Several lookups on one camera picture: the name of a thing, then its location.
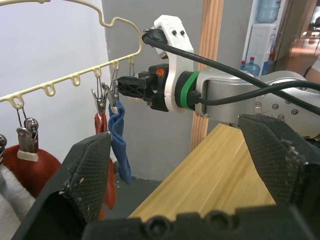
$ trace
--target green ring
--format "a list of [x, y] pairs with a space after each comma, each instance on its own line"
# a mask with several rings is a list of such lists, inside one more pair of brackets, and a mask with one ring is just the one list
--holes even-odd
[[194, 81], [198, 77], [199, 73], [200, 73], [199, 71], [195, 71], [194, 73], [192, 73], [191, 76], [188, 78], [188, 80], [185, 82], [181, 90], [180, 103], [181, 103], [181, 106], [185, 109], [190, 109], [187, 101], [188, 91], [191, 85], [194, 83]]

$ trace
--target black cable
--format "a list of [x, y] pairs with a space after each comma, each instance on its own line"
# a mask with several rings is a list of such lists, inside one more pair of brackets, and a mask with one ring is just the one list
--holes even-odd
[[[268, 87], [269, 85], [260, 81], [259, 79], [255, 78], [255, 77], [252, 77], [242, 71], [239, 71], [233, 67], [230, 67], [230, 66], [227, 66], [227, 65], [224, 65], [222, 63], [219, 63], [219, 62], [216, 62], [216, 61], [213, 61], [211, 59], [208, 59], [206, 57], [202, 57], [202, 56], [199, 56], [197, 54], [194, 54], [194, 53], [191, 53], [191, 52], [187, 52], [187, 51], [184, 51], [184, 50], [181, 50], [179, 48], [176, 48], [176, 47], [173, 47], [173, 46], [169, 46], [165, 43], [161, 43], [157, 40], [153, 40], [150, 38], [150, 35], [148, 35], [148, 33], [144, 34], [143, 37], [142, 37], [142, 40], [144, 41], [144, 43], [152, 46], [152, 47], [155, 47], [155, 48], [158, 48], [158, 49], [161, 49], [161, 50], [164, 50], [166, 52], [169, 52], [169, 53], [172, 53], [172, 54], [175, 54], [175, 55], [178, 55], [178, 56], [181, 56], [183, 58], [186, 58], [186, 59], [190, 59], [192, 61], [195, 61], [197, 63], [201, 63], [201, 64], [204, 64], [204, 65], [207, 65], [209, 67], [212, 67], [212, 68], [215, 68], [215, 69], [218, 69], [220, 71], [223, 71], [225, 73], [228, 73], [228, 74], [231, 74], [235, 77], [238, 77], [254, 86], [257, 86], [259, 88], [265, 88], [265, 87]], [[277, 95], [278, 97], [280, 98], [283, 98], [285, 100], [288, 100], [289, 102], [303, 108], [303, 109], [306, 109], [314, 114], [317, 114], [320, 116], [320, 108], [317, 107], [317, 106], [314, 106], [308, 102], [305, 102], [299, 98], [296, 98], [294, 96], [291, 96], [283, 91], [275, 91], [275, 92], [272, 92], [274, 95]]]
[[274, 91], [289, 89], [289, 88], [308, 88], [308, 89], [314, 89], [314, 90], [320, 91], [320, 84], [309, 82], [309, 81], [302, 81], [302, 80], [286, 81], [286, 82], [273, 84], [271, 86], [266, 86], [258, 90], [246, 92], [244, 94], [226, 97], [226, 98], [217, 99], [217, 100], [207, 100], [204, 98], [200, 98], [199, 102], [207, 106], [231, 104], [231, 103], [236, 103], [243, 100], [253, 99], [261, 95], [272, 93]]

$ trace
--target wooden table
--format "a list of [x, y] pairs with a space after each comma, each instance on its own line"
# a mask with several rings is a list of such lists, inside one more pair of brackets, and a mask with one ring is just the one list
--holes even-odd
[[275, 204], [252, 162], [239, 129], [219, 124], [131, 214], [143, 221], [156, 215]]

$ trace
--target red cloth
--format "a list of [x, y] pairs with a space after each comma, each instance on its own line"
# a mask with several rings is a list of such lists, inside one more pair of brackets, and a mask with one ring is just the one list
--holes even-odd
[[38, 162], [19, 159], [19, 145], [6, 148], [2, 163], [18, 179], [23, 187], [36, 198], [47, 181], [58, 171], [61, 163], [50, 153], [38, 149]]
[[[94, 126], [95, 133], [103, 133], [108, 131], [108, 123], [106, 114], [98, 115], [98, 113], [94, 117]], [[106, 191], [104, 195], [104, 203], [108, 206], [110, 210], [112, 210], [116, 204], [116, 183], [115, 183], [115, 173], [114, 173], [114, 163], [111, 158], [109, 158], [109, 170], [108, 170], [108, 180], [106, 185]], [[105, 217], [105, 211], [102, 208], [100, 212], [99, 219], [103, 219]]]

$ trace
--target cream plastic hanger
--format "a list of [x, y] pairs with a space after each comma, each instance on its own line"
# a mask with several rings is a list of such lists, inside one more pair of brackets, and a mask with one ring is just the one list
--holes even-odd
[[[36, 3], [43, 4], [43, 3], [46, 3], [46, 2], [48, 3], [50, 1], [51, 0], [0, 0], [0, 6], [9, 5], [9, 4], [18, 4], [18, 3], [28, 3], [28, 2], [30, 2], [30, 3], [36, 2]], [[110, 24], [107, 24], [107, 23], [105, 23], [103, 21], [103, 14], [102, 14], [101, 10], [97, 6], [95, 6], [95, 5], [93, 5], [93, 4], [89, 3], [89, 2], [83, 1], [83, 0], [65, 0], [65, 1], [74, 2], [74, 3], [77, 3], [77, 4], [82, 4], [82, 5], [88, 6], [88, 7], [92, 8], [92, 9], [96, 10], [98, 12], [98, 15], [99, 15], [99, 22], [103, 27], [112, 28], [113, 25], [115, 24], [115, 21], [117, 21], [117, 20], [131, 25], [136, 30], [136, 32], [138, 34], [138, 37], [139, 37], [139, 49], [138, 49], [138, 51], [136, 51], [135, 53], [131, 53], [129, 55], [120, 57], [118, 59], [114, 59], [112, 61], [108, 61], [108, 62], [102, 63], [100, 65], [92, 66], [90, 68], [87, 68], [87, 69], [84, 69], [84, 70], [69, 74], [67, 76], [63, 76], [63, 77], [57, 78], [55, 80], [47, 81], [47, 82], [44, 82], [44, 83], [39, 84], [37, 86], [33, 86], [33, 87], [27, 88], [25, 90], [17, 91], [17, 92], [14, 92], [12, 94], [0, 97], [0, 103], [2, 103], [4, 101], [8, 101], [11, 104], [11, 106], [14, 107], [15, 109], [21, 109], [25, 105], [25, 101], [22, 98], [22, 96], [25, 95], [25, 94], [34, 92], [34, 91], [39, 90], [39, 89], [43, 89], [44, 93], [47, 96], [52, 97], [56, 93], [55, 84], [70, 79], [72, 84], [77, 87], [77, 86], [80, 85], [80, 75], [92, 71], [94, 73], [94, 76], [96, 78], [98, 78], [98, 77], [101, 76], [101, 68], [112, 64], [115, 69], [118, 69], [120, 61], [128, 59], [130, 63], [133, 63], [134, 57], [141, 52], [141, 49], [142, 49], [141, 34], [140, 34], [140, 31], [139, 31], [138, 27], [133, 22], [117, 16], [117, 17], [114, 17], [112, 19]]]

